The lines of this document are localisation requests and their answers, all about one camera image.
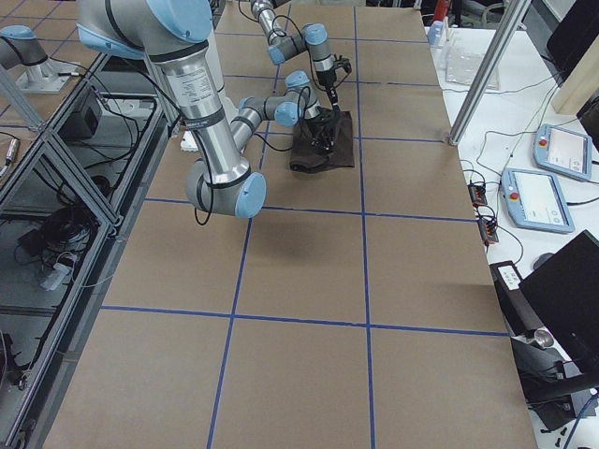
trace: red object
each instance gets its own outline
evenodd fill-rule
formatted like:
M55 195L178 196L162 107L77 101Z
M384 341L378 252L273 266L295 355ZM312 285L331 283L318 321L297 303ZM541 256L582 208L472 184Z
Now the red object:
M449 5L451 4L451 0L438 0L437 7L434 9L434 16L432 17L432 21L443 21L446 17L447 12L449 11Z

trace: white table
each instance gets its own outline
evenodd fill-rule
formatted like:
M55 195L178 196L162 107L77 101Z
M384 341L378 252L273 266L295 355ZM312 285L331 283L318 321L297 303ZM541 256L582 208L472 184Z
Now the white table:
M453 45L460 46L472 53L484 53L493 35L491 30L453 30L455 42ZM433 57L440 56L439 50L432 50ZM441 86L444 88L444 100L446 103L449 120L453 123L466 93L467 86L446 82L446 72L437 64L437 75ZM536 84L541 80L548 79L549 73L546 65L539 56L536 48L524 31L518 31L514 35L502 61L499 64L499 91L488 90L484 95L475 116L468 126L468 130L460 142L460 158L469 161L474 169L480 171L486 181L498 181L499 177L492 171L479 165L475 159L480 154L485 133L489 130L499 131L506 134L516 134L522 131L536 132L541 123L565 123L576 117L560 115L549 105L542 119L543 108L541 105L549 101L557 88L554 80L546 80L538 86L525 89L518 93L489 94L491 92L515 91L525 86ZM584 128L578 120L574 120L563 126L566 129L584 133ZM480 158L480 162L498 172L502 172L505 164L508 167L540 169L536 167L533 160L533 141L535 134L524 134L518 137L504 137L499 135L488 135L487 144ZM593 151L593 159L599 160L599 153ZM462 162L463 168L472 168L468 162ZM599 181L599 167L593 167L593 181ZM470 180L471 173L465 172L466 180ZM559 176L560 185L567 201L583 201L599 196L599 185L587 182L579 182ZM473 181L480 181L474 175ZM576 226L576 231L571 234L561 235L541 231L530 231L514 226L507 214L504 200L497 195L498 184L487 186L487 197L491 207L497 212L499 225L506 228L522 242L524 254L518 263L518 269L523 277L533 271L533 262L542 253L555 253L568 241L584 229L588 229L596 237L599 237L599 201L586 206L571 207L570 213ZM489 263L504 260L516 261L520 255L519 244L503 230L498 231L500 242L489 247L487 258ZM537 441L540 449L553 449L555 441L561 435L558 431L552 434L540 433L543 427L540 419L535 413L531 413L531 419L535 428ZM599 445L599 417L582 420L579 424L574 439L569 448L579 446L597 447Z

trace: black cloth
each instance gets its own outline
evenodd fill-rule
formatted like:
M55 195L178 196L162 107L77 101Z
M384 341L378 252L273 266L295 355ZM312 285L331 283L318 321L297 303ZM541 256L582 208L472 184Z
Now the black cloth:
M293 146L289 168L303 173L319 173L340 167L355 167L354 128L349 111L342 111L335 126L335 144L332 152L324 153L312 145L312 136L305 121L293 130Z

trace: blue cable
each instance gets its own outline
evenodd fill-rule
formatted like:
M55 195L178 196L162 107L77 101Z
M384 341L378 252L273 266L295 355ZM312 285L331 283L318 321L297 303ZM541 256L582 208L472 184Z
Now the blue cable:
M594 400L596 400L598 398L599 398L599 393L595 393L594 395L592 395L589 398L589 400L587 400L587 403L584 404L584 406L580 410L580 413L577 416L577 420L574 422L574 425L572 426L572 430L570 430L570 434L568 435L568 439L565 441L565 444L563 445L563 449L568 449L568 444L570 444L570 440L572 440L572 437L574 436L574 432L576 431L576 429L578 427L578 423L584 417L584 413L587 411L587 409L591 405L591 402L593 402Z

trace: red fire extinguisher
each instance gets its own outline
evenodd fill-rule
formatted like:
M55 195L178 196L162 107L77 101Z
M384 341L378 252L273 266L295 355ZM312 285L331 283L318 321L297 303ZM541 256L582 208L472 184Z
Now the red fire extinguisher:
M438 0L437 7L434 9L434 16L432 21L443 21L446 17L447 12L449 11L449 5L451 4L451 0Z

